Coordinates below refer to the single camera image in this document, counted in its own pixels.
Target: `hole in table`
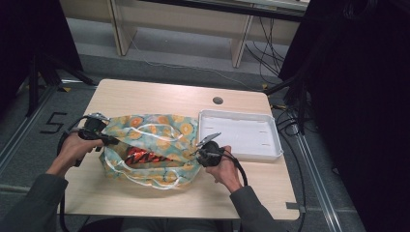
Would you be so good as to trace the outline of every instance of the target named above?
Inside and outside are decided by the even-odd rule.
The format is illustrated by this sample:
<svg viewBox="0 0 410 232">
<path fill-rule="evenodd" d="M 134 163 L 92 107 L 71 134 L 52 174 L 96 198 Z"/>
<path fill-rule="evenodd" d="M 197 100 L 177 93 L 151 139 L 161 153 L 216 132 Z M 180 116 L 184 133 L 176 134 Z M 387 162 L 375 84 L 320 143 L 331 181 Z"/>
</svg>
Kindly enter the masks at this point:
<svg viewBox="0 0 410 232">
<path fill-rule="evenodd" d="M 222 103 L 223 103 L 223 99 L 220 98 L 220 97 L 214 97 L 214 98 L 213 98 L 213 102 L 214 102 L 215 104 L 222 104 Z"/>
</svg>

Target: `gray sleeve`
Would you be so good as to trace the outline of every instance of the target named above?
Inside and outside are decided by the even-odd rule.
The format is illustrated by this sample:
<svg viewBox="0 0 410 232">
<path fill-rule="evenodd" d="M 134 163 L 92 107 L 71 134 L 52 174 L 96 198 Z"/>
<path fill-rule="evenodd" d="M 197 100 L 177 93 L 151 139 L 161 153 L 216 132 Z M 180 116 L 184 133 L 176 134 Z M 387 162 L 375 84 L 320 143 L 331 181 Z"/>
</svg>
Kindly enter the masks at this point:
<svg viewBox="0 0 410 232">
<path fill-rule="evenodd" d="M 27 195 L 0 223 L 5 231 L 55 231 L 57 206 L 68 182 L 54 175 L 40 175 Z"/>
<path fill-rule="evenodd" d="M 230 198 L 241 218 L 244 231 L 273 231 L 284 232 L 283 229 L 271 216 L 268 210 L 260 203 L 252 187 L 243 187 L 234 191 Z"/>
</svg>

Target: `metal bar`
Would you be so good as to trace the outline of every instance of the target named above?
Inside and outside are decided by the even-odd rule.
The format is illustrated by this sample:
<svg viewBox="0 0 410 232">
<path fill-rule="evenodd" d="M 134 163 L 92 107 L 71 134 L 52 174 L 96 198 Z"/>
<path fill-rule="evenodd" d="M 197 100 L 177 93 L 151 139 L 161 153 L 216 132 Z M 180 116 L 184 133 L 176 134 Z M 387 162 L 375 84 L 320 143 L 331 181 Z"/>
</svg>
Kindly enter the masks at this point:
<svg viewBox="0 0 410 232">
<path fill-rule="evenodd" d="M 62 79 L 62 84 L 60 85 L 60 88 L 75 88 L 75 89 L 88 89 L 88 90 L 96 90 L 98 84 L 96 85 L 84 85 L 84 82 L 82 81 L 77 81 L 77 80 L 66 80 Z"/>
<path fill-rule="evenodd" d="M 297 125 L 293 125 L 293 131 L 295 133 L 299 131 Z M 317 198 L 323 209 L 323 214 L 325 216 L 326 221 L 328 222 L 329 229 L 331 232 L 341 232 L 342 229 L 340 226 L 340 221 L 337 216 L 337 212 L 333 206 L 332 200 L 330 199 L 328 192 L 326 191 L 322 178 L 320 177 L 319 170 L 317 169 L 316 163 L 314 162 L 314 158 L 310 152 L 308 142 L 306 141 L 304 135 L 297 134 L 296 136 L 298 138 L 298 145 L 301 149 L 302 156 L 307 165 L 307 172 L 312 180 L 314 189 L 317 194 Z"/>
<path fill-rule="evenodd" d="M 277 13 L 277 12 L 273 12 L 272 10 L 244 7 L 244 6 L 226 4 L 226 3 L 220 3 L 220 2 L 198 1 L 198 0 L 139 0 L 139 1 L 168 4 L 168 5 L 181 6 L 181 7 L 191 7 L 191 8 L 198 8 L 198 9 L 203 9 L 203 10 L 227 12 L 227 13 L 240 14 L 240 15 L 253 15 L 253 16 L 261 16 L 261 17 L 268 17 L 268 18 L 276 18 L 276 19 L 282 19 L 282 20 L 287 20 L 287 21 L 301 22 L 302 20 L 306 20 L 301 14 Z"/>
<path fill-rule="evenodd" d="M 7 142 L 6 146 L 0 153 L 0 175 L 4 171 L 4 169 L 6 169 L 7 164 L 12 159 L 17 149 L 20 147 L 22 141 L 27 136 L 28 132 L 31 130 L 32 126 L 39 118 L 40 114 L 43 112 L 45 104 L 56 92 L 56 90 L 57 86 L 51 86 L 45 89 L 44 93 L 40 97 L 37 109 L 30 116 L 27 116 L 23 120 L 21 125 Z"/>
<path fill-rule="evenodd" d="M 30 75 L 29 75 L 29 102 L 28 102 L 28 111 L 27 117 L 36 110 L 37 105 L 39 104 L 39 77 L 38 77 L 38 57 L 33 56 L 33 59 L 30 61 Z"/>
</svg>

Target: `person's right hand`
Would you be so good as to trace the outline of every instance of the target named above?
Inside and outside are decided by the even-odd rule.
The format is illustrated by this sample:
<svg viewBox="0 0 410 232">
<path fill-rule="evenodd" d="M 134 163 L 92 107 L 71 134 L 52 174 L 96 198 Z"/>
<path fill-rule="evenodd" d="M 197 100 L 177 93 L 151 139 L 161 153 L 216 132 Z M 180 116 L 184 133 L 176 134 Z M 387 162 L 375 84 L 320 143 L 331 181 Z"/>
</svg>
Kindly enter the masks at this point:
<svg viewBox="0 0 410 232">
<path fill-rule="evenodd" d="M 231 147 L 225 146 L 223 148 L 226 151 L 225 154 L 231 156 Z M 231 193 L 242 187 L 239 181 L 238 169 L 230 158 L 222 157 L 218 166 L 208 166 L 206 172 L 214 176 L 215 183 L 225 185 Z"/>
</svg>

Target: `black curtain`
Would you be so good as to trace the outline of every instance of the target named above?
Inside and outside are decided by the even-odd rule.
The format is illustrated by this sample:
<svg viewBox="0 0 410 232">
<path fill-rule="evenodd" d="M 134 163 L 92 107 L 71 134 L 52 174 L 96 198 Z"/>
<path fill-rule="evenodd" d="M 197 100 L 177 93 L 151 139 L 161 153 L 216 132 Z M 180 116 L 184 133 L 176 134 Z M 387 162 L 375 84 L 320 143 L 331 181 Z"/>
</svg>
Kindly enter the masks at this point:
<svg viewBox="0 0 410 232">
<path fill-rule="evenodd" d="M 0 1 L 0 109 L 6 109 L 29 73 L 36 52 L 82 71 L 67 20 L 56 0 Z"/>
<path fill-rule="evenodd" d="M 316 122 L 367 231 L 410 230 L 408 6 L 379 0 L 368 16 L 346 18 L 304 80 Z M 323 5 L 311 1 L 309 7 Z M 302 29 L 289 49 L 284 79 L 306 61 L 323 27 Z"/>
</svg>

